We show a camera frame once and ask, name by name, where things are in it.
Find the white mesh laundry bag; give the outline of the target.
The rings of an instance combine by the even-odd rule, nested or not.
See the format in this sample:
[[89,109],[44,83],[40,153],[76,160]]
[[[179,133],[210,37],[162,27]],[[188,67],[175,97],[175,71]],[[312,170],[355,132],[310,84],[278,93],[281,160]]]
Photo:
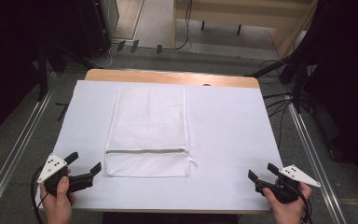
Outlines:
[[118,90],[105,148],[105,171],[119,177],[187,176],[192,159],[182,88]]

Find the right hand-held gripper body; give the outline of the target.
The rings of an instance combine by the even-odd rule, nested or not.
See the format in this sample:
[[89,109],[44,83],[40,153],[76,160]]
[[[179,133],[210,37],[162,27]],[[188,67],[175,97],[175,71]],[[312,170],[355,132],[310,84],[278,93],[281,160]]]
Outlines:
[[310,177],[294,164],[279,168],[279,174],[275,183],[261,180],[255,183],[255,191],[263,193],[263,188],[270,189],[280,203],[292,203],[300,196],[299,187],[301,183],[319,188],[321,183]]

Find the person's dark trousers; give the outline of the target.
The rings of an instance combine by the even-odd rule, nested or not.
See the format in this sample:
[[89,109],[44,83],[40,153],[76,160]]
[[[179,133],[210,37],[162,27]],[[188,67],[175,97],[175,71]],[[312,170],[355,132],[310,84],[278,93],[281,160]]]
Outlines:
[[239,224],[236,215],[104,213],[103,224]]

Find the light wooden bench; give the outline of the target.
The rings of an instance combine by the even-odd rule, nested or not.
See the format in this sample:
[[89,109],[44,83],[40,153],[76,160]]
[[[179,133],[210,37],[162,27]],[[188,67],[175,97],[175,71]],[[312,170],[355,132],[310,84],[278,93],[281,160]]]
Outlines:
[[288,56],[299,35],[309,29],[319,0],[173,0],[173,31],[176,20],[222,22],[268,28],[280,58]]

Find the white table cover sheet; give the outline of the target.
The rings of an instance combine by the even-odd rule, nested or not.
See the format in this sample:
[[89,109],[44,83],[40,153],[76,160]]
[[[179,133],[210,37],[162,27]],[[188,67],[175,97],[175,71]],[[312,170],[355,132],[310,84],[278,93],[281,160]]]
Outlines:
[[[84,174],[104,162],[117,92],[123,83],[79,81],[64,117],[53,154],[78,153],[70,166]],[[268,164],[282,165],[261,91],[187,85],[189,153],[186,177],[131,178],[98,173],[92,187],[76,195],[77,209],[155,213],[266,212],[266,199],[248,178],[267,181]]]

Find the aluminium floor rail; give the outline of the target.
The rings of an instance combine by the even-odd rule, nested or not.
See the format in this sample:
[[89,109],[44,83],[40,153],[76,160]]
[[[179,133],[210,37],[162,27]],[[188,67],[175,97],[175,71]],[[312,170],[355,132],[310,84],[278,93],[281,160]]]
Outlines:
[[334,192],[333,187],[329,182],[327,174],[324,170],[321,160],[319,159],[314,144],[310,139],[309,132],[301,115],[297,113],[296,109],[292,105],[290,105],[289,108],[302,145],[310,162],[311,169],[317,180],[321,183],[320,192],[324,198],[324,203],[327,207],[333,224],[348,224],[342,212],[336,193]]
[[0,198],[49,102],[52,90],[36,100],[31,91],[0,127]]

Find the wooden table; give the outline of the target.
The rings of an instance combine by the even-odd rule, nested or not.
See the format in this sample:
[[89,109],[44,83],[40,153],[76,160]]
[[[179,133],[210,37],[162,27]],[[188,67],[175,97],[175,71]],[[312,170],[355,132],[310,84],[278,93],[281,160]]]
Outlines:
[[200,73],[90,69],[87,72],[85,79],[91,81],[142,82],[199,86],[208,84],[219,87],[259,89],[259,83],[254,77],[231,77]]

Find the person's left hand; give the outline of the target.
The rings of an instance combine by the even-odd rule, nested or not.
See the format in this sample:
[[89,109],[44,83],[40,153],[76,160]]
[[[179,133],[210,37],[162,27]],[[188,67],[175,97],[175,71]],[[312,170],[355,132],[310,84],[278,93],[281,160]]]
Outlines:
[[40,184],[40,198],[47,216],[48,224],[72,224],[72,206],[76,202],[74,193],[67,193],[70,183],[63,176],[57,186],[57,195],[48,194],[44,184]]

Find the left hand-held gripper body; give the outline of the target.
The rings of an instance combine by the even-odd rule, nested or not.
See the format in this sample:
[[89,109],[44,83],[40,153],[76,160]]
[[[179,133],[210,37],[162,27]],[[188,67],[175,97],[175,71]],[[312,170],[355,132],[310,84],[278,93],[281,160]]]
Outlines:
[[83,175],[68,175],[68,165],[66,161],[54,154],[50,154],[37,179],[38,183],[43,183],[47,193],[56,196],[57,186],[63,176],[69,178],[69,189],[67,193],[76,192],[93,186],[94,176],[88,172]]

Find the black curtain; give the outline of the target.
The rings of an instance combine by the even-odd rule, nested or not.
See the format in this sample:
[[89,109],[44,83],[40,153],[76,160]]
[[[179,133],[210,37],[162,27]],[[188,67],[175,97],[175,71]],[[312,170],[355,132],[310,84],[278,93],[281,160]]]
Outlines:
[[358,167],[358,0],[319,0],[298,49],[316,65],[305,91],[333,156]]
[[0,0],[0,126],[38,80],[38,45],[65,0]]

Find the black cabinet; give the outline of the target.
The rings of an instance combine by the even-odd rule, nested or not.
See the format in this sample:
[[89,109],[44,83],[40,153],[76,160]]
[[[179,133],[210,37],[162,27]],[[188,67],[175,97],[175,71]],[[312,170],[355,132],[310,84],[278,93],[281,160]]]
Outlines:
[[119,19],[117,0],[76,0],[86,38],[87,56],[99,57],[111,46]]

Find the person's right hand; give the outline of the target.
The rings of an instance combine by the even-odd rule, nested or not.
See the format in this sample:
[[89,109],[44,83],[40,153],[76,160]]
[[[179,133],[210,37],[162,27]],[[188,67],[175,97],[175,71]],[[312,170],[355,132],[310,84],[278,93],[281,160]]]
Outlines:
[[292,203],[280,203],[270,189],[263,188],[263,193],[269,203],[276,224],[300,224],[306,208],[301,199]]

